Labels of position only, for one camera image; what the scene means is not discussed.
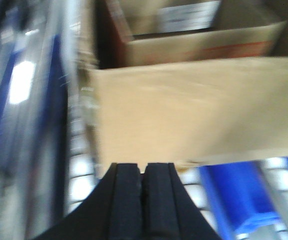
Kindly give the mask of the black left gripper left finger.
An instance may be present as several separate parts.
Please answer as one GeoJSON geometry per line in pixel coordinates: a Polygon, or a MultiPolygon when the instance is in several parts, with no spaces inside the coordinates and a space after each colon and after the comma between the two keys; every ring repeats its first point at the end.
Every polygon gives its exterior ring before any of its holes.
{"type": "Polygon", "coordinates": [[[141,176],[134,163],[113,163],[92,193],[39,240],[139,240],[141,176]]]}

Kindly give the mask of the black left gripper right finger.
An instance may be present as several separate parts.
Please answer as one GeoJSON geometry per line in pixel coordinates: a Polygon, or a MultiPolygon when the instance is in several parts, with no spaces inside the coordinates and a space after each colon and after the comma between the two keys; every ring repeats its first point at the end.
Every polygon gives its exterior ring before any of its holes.
{"type": "Polygon", "coordinates": [[[172,163],[150,163],[143,177],[144,240],[220,240],[172,163]]]}

